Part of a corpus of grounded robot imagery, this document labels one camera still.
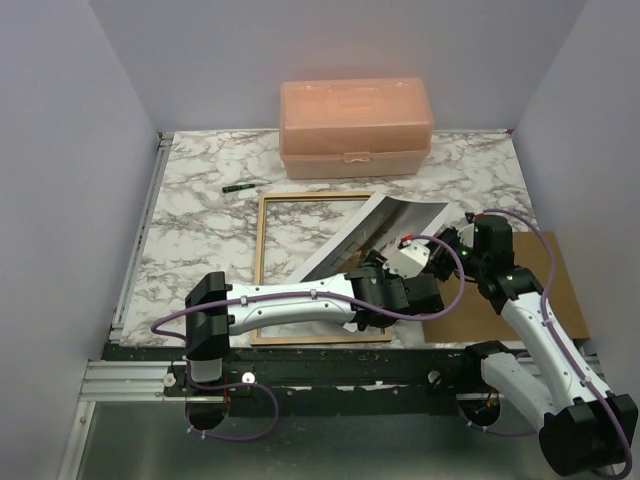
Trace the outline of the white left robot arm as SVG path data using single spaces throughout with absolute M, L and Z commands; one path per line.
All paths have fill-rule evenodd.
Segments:
M 229 284 L 222 272 L 205 275 L 185 298 L 185 307 L 215 305 L 186 315 L 187 382 L 201 395 L 214 393 L 230 355 L 230 338 L 265 327 L 320 321 L 386 329 L 406 316 L 438 314 L 444 303 L 428 253 L 418 253 L 414 272 L 401 273 L 369 251 L 344 273 L 298 284 Z

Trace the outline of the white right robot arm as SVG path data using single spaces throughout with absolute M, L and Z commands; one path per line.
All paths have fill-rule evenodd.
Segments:
M 464 271 L 480 295 L 518 334 L 539 374 L 524 369 L 501 342 L 465 350 L 460 379 L 469 390 L 495 388 L 536 429 L 544 458 L 554 472 L 569 476 L 621 465 L 618 478 L 633 467 L 631 446 L 639 411 L 627 394 L 618 395 L 581 356 L 564 332 L 549 301 L 548 284 L 516 262 L 508 212 L 488 210 L 462 230 L 447 228 L 434 246 L 431 271 L 442 281 Z

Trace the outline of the glossy photo print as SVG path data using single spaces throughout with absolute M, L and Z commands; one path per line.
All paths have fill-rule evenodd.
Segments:
M 411 202 L 375 194 L 285 282 L 356 299 L 348 270 L 359 267 L 369 252 L 382 256 L 383 248 L 398 237 L 409 240 L 407 236 L 435 234 L 449 210 L 448 203 Z M 302 306 L 302 313 L 287 315 L 293 324 L 321 322 L 359 330 L 384 329 L 406 316 L 415 316 L 326 297 L 304 300 Z

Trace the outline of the rectangular picture frame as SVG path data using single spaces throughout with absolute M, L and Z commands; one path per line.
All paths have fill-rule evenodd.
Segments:
M 319 201 L 363 201 L 368 200 L 373 192 L 280 192 L 262 193 L 258 204 L 257 236 L 254 261 L 254 282 L 263 281 L 265 233 L 267 227 L 267 205 L 269 202 L 319 202 Z M 359 336 L 331 335 L 331 336 L 293 336 L 293 337 L 263 337 L 261 330 L 251 332 L 252 346 L 300 346 L 347 343 L 382 343 L 390 342 L 390 329 L 382 329 L 380 333 Z

